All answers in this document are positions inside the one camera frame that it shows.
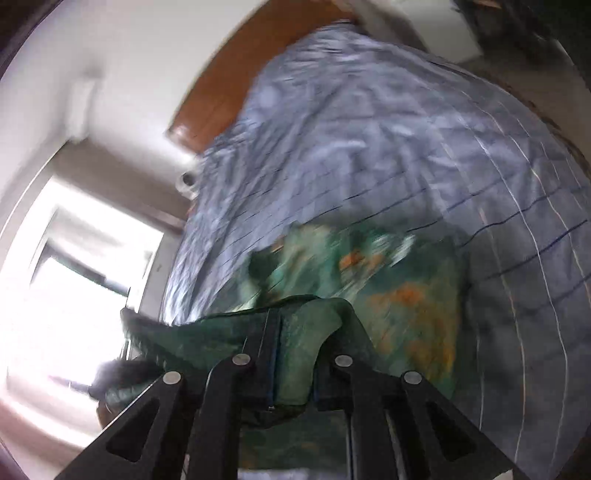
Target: metal screw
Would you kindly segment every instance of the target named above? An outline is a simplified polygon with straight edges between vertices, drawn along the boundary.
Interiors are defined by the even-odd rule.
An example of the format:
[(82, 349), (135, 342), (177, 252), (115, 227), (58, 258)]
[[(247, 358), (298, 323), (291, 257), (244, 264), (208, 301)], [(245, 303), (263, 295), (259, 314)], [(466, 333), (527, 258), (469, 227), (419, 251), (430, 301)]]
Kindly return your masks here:
[(335, 363), (339, 366), (339, 367), (350, 367), (351, 365), (353, 365), (353, 359), (349, 356), (349, 355), (339, 355), (337, 358), (335, 358)]
[(162, 377), (162, 380), (167, 385), (174, 385), (181, 381), (181, 374), (178, 372), (166, 372)]
[(247, 353), (238, 353), (234, 355), (232, 358), (232, 363), (234, 365), (248, 365), (251, 361), (251, 356)]
[(418, 385), (423, 380), (423, 377), (419, 372), (406, 372), (404, 374), (404, 381), (411, 385)]

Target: green cloth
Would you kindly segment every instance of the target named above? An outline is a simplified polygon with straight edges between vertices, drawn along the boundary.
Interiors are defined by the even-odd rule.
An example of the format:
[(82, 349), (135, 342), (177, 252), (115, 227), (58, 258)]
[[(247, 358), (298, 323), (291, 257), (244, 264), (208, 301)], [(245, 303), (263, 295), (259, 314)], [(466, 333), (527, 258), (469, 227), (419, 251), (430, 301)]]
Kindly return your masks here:
[(343, 469), (342, 416), (305, 407), (320, 347), (330, 337), (376, 370), (418, 370), (450, 397), (461, 277), (449, 240), (433, 244), (373, 229), (298, 225), (253, 252), (222, 289), (213, 311), (234, 313), (173, 327), (129, 317), (124, 330), (146, 358), (167, 370), (208, 371), (241, 351), (252, 328), (264, 322), (261, 307), (280, 310), (275, 412), (257, 422), (244, 419), (272, 427), (242, 429), (241, 466)]

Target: gray bedspread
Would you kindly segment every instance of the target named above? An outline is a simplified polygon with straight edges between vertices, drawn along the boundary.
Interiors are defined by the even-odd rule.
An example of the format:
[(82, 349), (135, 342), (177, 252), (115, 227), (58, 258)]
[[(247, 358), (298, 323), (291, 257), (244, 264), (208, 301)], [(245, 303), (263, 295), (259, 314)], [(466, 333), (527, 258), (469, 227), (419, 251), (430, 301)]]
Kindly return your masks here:
[(291, 222), (451, 235), (478, 374), (454, 398), (532, 479), (591, 421), (589, 181), (504, 90), (349, 24), (274, 59), (206, 152), (164, 321), (192, 322)]

